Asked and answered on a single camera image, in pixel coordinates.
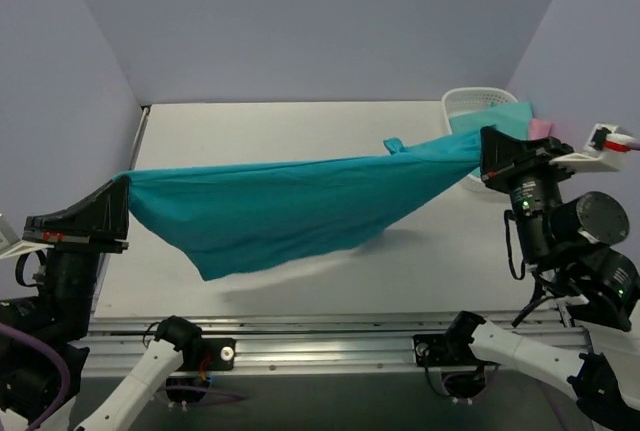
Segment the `teal t shirt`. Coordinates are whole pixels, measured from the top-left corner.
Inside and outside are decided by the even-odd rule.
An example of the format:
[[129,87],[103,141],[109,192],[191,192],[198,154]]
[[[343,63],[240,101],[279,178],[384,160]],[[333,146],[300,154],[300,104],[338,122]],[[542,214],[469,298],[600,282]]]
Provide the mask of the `teal t shirt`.
[[127,172],[129,210],[205,281],[350,250],[478,168],[477,130],[384,155]]

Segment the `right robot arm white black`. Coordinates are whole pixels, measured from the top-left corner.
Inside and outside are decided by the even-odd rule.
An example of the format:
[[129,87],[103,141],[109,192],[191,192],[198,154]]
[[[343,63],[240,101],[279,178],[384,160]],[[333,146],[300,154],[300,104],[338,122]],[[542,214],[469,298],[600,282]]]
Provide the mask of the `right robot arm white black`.
[[639,426],[639,269],[618,250],[630,232],[622,205],[601,191],[571,199],[562,182],[619,171],[639,141],[597,124],[582,150],[553,137],[480,132],[483,184],[508,197],[530,301],[509,325],[463,311],[444,335],[455,363],[502,365],[570,398],[606,430]]

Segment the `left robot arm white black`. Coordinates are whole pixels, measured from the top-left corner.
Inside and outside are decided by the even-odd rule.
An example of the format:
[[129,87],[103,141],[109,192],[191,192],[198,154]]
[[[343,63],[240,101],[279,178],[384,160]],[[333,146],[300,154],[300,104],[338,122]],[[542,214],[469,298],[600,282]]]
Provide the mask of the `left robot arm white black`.
[[[101,258],[127,247],[129,187],[113,178],[76,204],[27,218],[21,235],[1,224],[1,256],[15,258],[15,279],[36,295],[1,303],[1,421],[28,430],[51,430],[67,417],[81,388]],[[39,268],[24,279],[30,255]],[[125,430],[171,373],[194,368],[202,356],[202,331],[177,316],[157,325],[138,363],[82,430]]]

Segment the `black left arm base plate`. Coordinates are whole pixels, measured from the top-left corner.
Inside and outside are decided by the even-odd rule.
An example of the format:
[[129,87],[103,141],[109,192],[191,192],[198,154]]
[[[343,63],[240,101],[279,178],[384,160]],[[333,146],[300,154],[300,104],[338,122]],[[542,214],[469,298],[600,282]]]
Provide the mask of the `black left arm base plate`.
[[232,338],[196,337],[184,342],[171,339],[169,343],[182,355],[178,372],[224,372],[234,368],[236,341]]

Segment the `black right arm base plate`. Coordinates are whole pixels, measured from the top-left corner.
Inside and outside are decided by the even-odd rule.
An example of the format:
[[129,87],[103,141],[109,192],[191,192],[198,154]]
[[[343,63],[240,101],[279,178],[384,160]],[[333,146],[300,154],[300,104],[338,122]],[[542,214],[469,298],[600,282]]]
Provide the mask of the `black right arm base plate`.
[[416,334],[412,337],[416,365],[422,368],[480,367],[494,365],[478,359],[468,344],[457,344],[440,334]]

